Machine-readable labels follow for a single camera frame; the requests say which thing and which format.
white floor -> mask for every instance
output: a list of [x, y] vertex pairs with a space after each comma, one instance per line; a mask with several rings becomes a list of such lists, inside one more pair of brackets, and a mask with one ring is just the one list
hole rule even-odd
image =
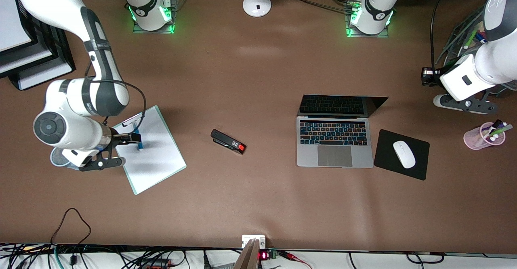
[[[135, 258], [142, 253], [124, 253], [128, 258]], [[309, 263], [313, 269], [353, 269], [347, 253], [344, 252], [300, 252], [292, 251], [292, 254]], [[238, 254], [234, 251], [214, 250], [207, 251], [208, 259], [212, 267], [234, 263]], [[421, 269], [419, 264], [410, 263], [404, 254], [371, 254], [354, 253], [352, 254], [357, 269]], [[88, 269], [121, 269], [124, 266], [122, 259], [115, 253], [88, 253], [83, 254]], [[173, 252], [170, 257], [173, 264], [183, 259], [183, 253]], [[203, 269], [203, 252], [187, 251], [187, 258], [190, 269]], [[423, 261], [435, 261], [439, 257], [421, 255]], [[65, 269], [71, 269], [69, 264], [70, 254], [60, 254], [59, 259]], [[15, 265], [21, 262], [18, 258]], [[50, 255], [50, 269], [59, 269], [55, 258]], [[279, 269], [309, 269], [302, 263], [288, 261], [278, 257], [276, 259], [263, 261], [264, 269], [271, 269], [281, 265]], [[445, 260], [440, 264], [425, 264], [425, 269], [515, 269], [517, 259], [514, 258], [486, 258], [485, 256], [445, 256]], [[8, 267], [7, 258], [0, 260], [0, 268]], [[186, 262], [175, 267], [176, 269], [188, 269]], [[39, 256], [33, 263], [31, 269], [48, 269], [47, 256]], [[86, 269], [83, 261], [78, 255], [78, 263], [74, 269]]]

laptop screen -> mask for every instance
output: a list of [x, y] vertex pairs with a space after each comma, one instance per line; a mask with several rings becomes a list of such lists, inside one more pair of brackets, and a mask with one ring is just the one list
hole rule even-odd
[[299, 116], [368, 118], [388, 98], [372, 96], [304, 95]]

laptop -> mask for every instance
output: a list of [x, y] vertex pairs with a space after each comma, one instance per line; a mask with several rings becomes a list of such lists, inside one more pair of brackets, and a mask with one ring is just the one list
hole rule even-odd
[[387, 99], [304, 95], [296, 117], [298, 166], [373, 168], [368, 117]]

keyboard key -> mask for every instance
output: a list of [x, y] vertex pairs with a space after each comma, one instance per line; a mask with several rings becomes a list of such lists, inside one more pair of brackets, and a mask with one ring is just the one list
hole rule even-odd
[[343, 145], [343, 141], [321, 141], [321, 145]]

green pen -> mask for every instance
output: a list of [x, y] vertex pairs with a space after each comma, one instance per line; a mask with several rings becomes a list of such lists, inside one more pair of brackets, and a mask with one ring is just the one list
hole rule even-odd
[[474, 31], [472, 32], [471, 37], [469, 38], [467, 43], [465, 43], [465, 46], [463, 46], [463, 49], [467, 50], [469, 48], [469, 46], [471, 45], [472, 41], [474, 41], [474, 38], [476, 37], [477, 33], [478, 33], [478, 28], [474, 28]]
[[510, 129], [513, 129], [512, 125], [507, 125], [506, 127], [502, 127], [502, 128], [496, 129], [495, 131], [490, 133], [490, 137], [493, 136], [493, 135], [498, 135], [500, 133], [506, 132], [506, 131], [508, 131]]

